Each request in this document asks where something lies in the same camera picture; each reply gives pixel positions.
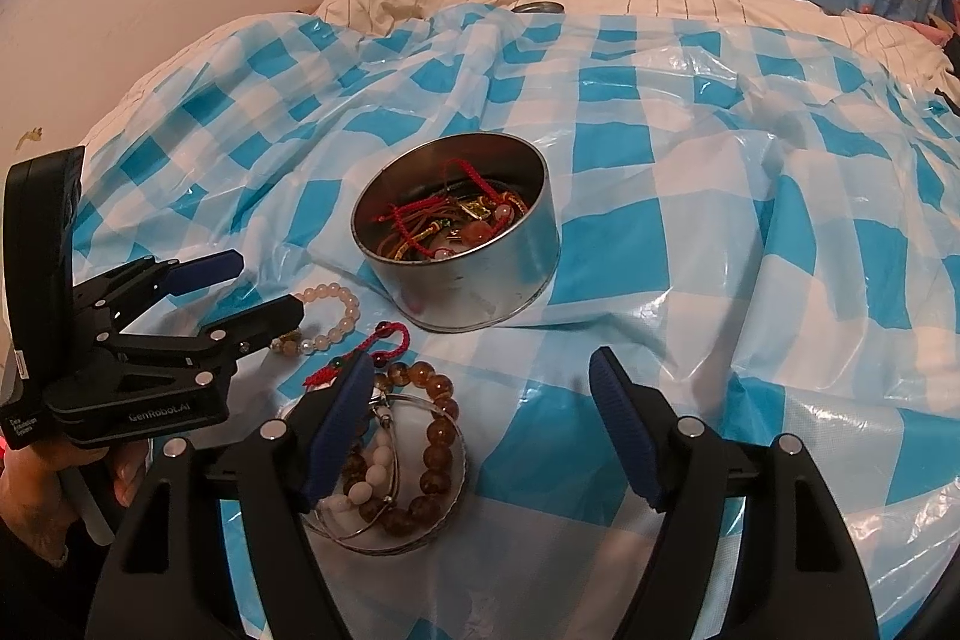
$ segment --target blue and white checkered cloth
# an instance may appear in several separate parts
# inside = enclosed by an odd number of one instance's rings
[[[284,14],[181,58],[112,128],[86,167],[77,279],[236,248],[239,280],[136,326],[186,333],[336,279],[363,311],[344,347],[397,317],[349,233],[381,167],[477,130],[546,157],[563,223],[549,289],[498,328],[412,330],[409,356],[448,374],[463,410],[476,470],[462,512],[395,560],[317,542],[358,638],[613,635],[659,519],[627,489],[587,392],[602,344],[726,435],[808,442],[885,638],[946,565],[960,530],[960,121],[876,63],[692,20],[467,5],[374,39]],[[332,316],[318,313],[305,324]],[[196,439],[251,431],[325,360],[243,360],[232,420]],[[224,505],[234,582],[261,632],[236,513]],[[735,515],[698,637],[719,629]]]

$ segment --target silver rivet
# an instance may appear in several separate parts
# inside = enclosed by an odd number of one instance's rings
[[[163,443],[163,455],[167,458],[176,458],[186,452],[186,440],[183,437],[174,437]]]
[[[776,441],[776,444],[781,447],[781,451],[784,451],[784,453],[790,453],[790,456],[796,456],[797,453],[803,451],[803,440],[800,440],[800,437],[796,437],[794,434],[784,434]]]
[[[272,421],[267,421],[263,426],[260,427],[260,436],[264,439],[280,439],[287,432],[287,425],[275,418]]]
[[[677,421],[677,431],[684,437],[699,437],[707,431],[704,422],[693,415],[685,415]]]

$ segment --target checkered tablecloth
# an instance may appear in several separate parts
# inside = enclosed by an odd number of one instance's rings
[[[147,254],[236,248],[247,263],[143,329],[186,333],[338,280],[361,299],[352,346],[397,317],[349,234],[381,167],[477,130],[530,140],[550,167],[563,251],[544,295],[498,328],[412,330],[410,359],[456,384],[476,465],[462,512],[393,560],[317,544],[356,637],[613,634],[659,519],[627,489],[587,392],[601,344],[725,434],[806,439],[885,637],[946,564],[960,530],[960,121],[939,98],[808,36],[475,5],[380,39],[251,19],[141,87],[90,150],[77,279]],[[330,317],[308,309],[305,323]],[[243,360],[232,419],[196,439],[251,431],[325,360]],[[260,632],[236,506],[224,523]],[[722,617],[735,512],[729,531],[698,637]]]

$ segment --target black sleeve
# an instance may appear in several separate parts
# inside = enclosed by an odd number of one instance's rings
[[[0,637],[83,640],[107,549],[94,545],[79,523],[69,530],[67,548],[66,564],[52,567],[0,520]]]

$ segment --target white bead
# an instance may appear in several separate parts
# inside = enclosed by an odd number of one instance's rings
[[[388,464],[394,463],[394,450],[392,450],[392,448],[388,445],[381,445],[381,447],[377,448],[376,451],[373,451],[373,456],[371,458],[373,459],[373,463],[375,465],[385,467]]]
[[[367,482],[371,485],[371,489],[378,485],[384,485],[387,482],[387,468],[380,464],[373,464],[367,470]]]
[[[353,504],[361,506],[365,501],[370,501],[371,496],[373,496],[373,486],[366,480],[355,482],[347,496]]]
[[[320,500],[320,506],[330,512],[347,512],[352,508],[349,499],[343,494],[333,494]]]

